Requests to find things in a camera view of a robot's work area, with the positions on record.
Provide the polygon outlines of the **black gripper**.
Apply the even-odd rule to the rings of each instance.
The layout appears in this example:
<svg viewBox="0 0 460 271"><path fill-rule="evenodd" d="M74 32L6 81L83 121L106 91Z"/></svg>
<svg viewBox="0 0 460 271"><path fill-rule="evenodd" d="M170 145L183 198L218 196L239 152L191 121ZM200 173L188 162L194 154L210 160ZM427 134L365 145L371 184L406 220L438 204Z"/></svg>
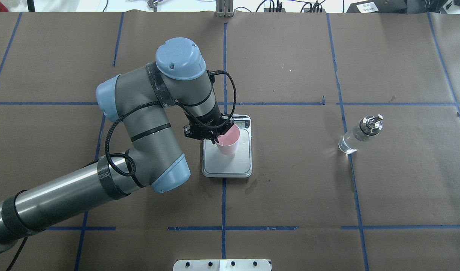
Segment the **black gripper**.
<svg viewBox="0 0 460 271"><path fill-rule="evenodd" d="M225 134L232 125L232 115L222 114L220 110L211 110L203 116L190 116L189 123L204 129L205 140L218 142L218 137Z"/></svg>

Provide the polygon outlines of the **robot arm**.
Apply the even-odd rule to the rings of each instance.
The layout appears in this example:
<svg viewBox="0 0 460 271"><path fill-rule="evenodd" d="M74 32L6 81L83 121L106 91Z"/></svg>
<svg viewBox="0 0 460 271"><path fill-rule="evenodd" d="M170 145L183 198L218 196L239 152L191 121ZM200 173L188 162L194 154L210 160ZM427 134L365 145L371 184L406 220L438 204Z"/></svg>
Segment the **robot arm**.
<svg viewBox="0 0 460 271"><path fill-rule="evenodd" d="M91 164L0 202L0 254L19 239L144 187L168 192L190 177L189 166L165 109L180 107L184 136L217 144L232 127L221 113L213 84L225 70L209 71L189 38L165 41L155 61L117 75L96 88L96 101L112 122Z"/></svg>

